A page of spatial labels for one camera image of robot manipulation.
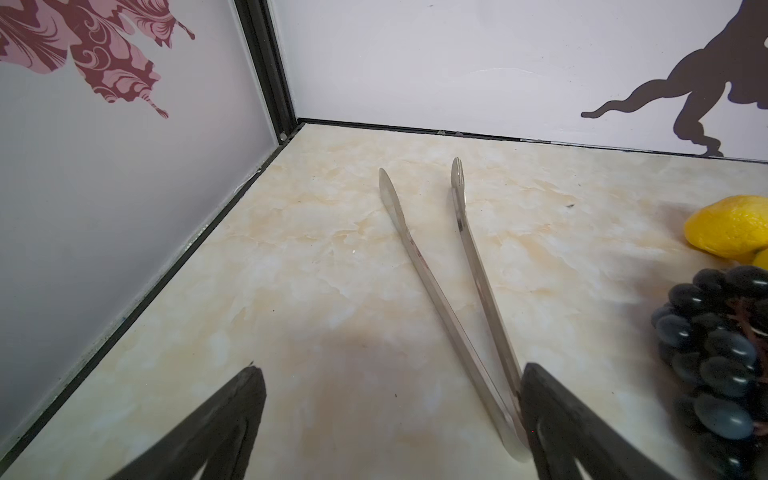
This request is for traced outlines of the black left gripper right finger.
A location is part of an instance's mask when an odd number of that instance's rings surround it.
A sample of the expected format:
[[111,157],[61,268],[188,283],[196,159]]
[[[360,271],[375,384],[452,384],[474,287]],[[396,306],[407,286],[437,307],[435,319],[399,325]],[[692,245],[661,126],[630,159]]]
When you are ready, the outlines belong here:
[[537,363],[526,365],[522,419],[540,479],[670,479]]

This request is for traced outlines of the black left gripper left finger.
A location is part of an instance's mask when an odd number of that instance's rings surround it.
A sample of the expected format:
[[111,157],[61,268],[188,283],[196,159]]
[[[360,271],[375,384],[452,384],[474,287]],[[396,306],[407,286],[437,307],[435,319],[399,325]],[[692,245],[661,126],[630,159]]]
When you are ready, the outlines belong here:
[[250,365],[114,479],[242,479],[261,424],[267,391]]

